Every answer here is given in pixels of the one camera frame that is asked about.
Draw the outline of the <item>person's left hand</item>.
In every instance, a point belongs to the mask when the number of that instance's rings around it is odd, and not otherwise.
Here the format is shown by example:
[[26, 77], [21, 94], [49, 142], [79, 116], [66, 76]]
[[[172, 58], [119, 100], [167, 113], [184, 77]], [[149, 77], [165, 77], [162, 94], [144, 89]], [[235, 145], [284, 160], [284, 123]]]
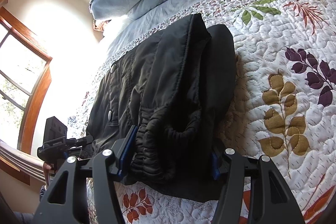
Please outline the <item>person's left hand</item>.
[[47, 162], [44, 162], [42, 165], [43, 174], [46, 181], [46, 188], [49, 187], [50, 182], [52, 181], [52, 174], [54, 173], [54, 166]]

